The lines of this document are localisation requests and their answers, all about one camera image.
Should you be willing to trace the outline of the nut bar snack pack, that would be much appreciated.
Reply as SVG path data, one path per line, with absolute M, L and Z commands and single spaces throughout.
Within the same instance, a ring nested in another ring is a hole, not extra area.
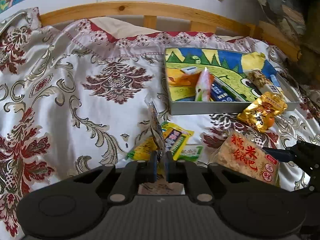
M 254 69 L 246 73 L 248 79 L 264 94 L 272 92 L 279 94 L 280 91 L 259 69 Z

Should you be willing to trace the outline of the blue snack stick pack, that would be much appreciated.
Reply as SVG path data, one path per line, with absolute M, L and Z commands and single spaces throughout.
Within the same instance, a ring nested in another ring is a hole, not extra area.
M 223 82 L 215 79 L 210 90 L 210 97 L 217 102 L 245 102 L 239 94 L 230 90 Z

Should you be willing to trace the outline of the yellow snack packet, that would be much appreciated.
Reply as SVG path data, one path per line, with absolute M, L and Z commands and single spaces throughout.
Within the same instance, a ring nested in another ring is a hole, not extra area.
M 161 129 L 162 135 L 153 134 L 130 151 L 127 157 L 132 160 L 148 161 L 151 152 L 159 150 L 160 153 L 171 152 L 173 159 L 178 160 L 188 140 L 194 135 L 194 131 L 167 121 L 161 124 Z

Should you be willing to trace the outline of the white pink barcode snack pack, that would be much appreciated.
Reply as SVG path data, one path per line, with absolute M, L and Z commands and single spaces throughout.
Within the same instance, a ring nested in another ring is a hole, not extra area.
M 196 162 L 202 154 L 202 151 L 202 145 L 186 144 L 183 150 L 181 151 L 180 155 L 178 156 L 178 160 Z

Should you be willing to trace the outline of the gold foil snack bag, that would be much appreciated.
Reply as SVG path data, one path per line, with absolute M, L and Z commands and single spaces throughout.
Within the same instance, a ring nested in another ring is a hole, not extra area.
M 269 129 L 265 125 L 265 118 L 270 115 L 276 117 L 286 110 L 287 103 L 283 96 L 266 92 L 239 113 L 237 119 L 258 132 L 265 133 Z

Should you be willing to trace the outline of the dark foil snack packet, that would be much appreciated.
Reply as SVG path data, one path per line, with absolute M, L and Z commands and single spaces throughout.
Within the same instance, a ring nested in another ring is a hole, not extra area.
M 153 141 L 157 146 L 157 160 L 161 161 L 165 154 L 165 140 L 163 137 L 162 127 L 158 120 L 158 112 L 156 106 L 152 100 L 147 103 L 149 114 L 150 114 L 150 126 Z

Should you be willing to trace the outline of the small orange fruit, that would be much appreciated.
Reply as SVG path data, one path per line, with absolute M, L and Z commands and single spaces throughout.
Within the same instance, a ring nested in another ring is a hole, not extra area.
M 265 125 L 267 128 L 272 127 L 274 124 L 274 116 L 270 115 L 265 118 Z

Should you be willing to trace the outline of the grey tray with drawing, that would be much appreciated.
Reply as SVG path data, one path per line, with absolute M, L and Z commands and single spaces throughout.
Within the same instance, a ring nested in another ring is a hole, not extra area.
M 195 87 L 170 87 L 167 81 L 166 69 L 187 69 L 190 66 L 199 68 L 201 71 L 207 67 L 214 79 L 223 82 L 230 90 L 239 94 L 246 101 L 217 102 L 210 97 L 210 102 L 196 102 Z M 194 115 L 242 112 L 262 94 L 246 76 L 247 72 L 254 69 L 259 69 L 277 87 L 287 103 L 288 111 L 293 111 L 298 107 L 298 94 L 262 53 L 241 53 L 195 47 L 166 48 L 165 75 L 171 114 Z

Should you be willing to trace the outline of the patterned grey cloth hanging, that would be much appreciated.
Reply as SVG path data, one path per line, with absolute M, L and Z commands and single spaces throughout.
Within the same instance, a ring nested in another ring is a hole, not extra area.
M 257 0 L 271 24 L 292 42 L 303 37 L 306 25 L 300 7 L 295 0 Z

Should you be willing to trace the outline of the floral satin bed cover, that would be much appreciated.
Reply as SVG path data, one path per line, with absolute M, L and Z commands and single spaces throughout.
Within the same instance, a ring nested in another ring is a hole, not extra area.
M 44 27 L 37 8 L 5 20 L 1 33 L 1 239 L 22 239 L 16 207 L 27 194 L 100 165 L 119 167 L 151 137 L 145 97 L 152 92 L 161 121 L 194 131 L 205 167 L 234 129 L 261 147 L 298 140 L 319 144 L 319 116 L 274 46 L 203 32 L 157 32 L 114 38 L 88 19 Z M 266 133 L 235 114 L 172 116 L 165 49 L 198 47 L 262 53 L 298 94 L 299 105 Z

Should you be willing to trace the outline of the rice cracker snack pack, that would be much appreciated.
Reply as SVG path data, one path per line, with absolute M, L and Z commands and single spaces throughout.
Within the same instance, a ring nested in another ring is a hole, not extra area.
M 211 155 L 210 163 L 277 185 L 279 161 L 239 132 L 229 129 L 228 137 Z

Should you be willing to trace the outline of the white green orange snack pack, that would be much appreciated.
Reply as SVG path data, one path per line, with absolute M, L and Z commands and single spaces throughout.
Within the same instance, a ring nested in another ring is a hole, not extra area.
M 210 102 L 210 91 L 213 82 L 214 76 L 210 73 L 209 69 L 205 67 L 200 73 L 195 86 L 196 102 Z

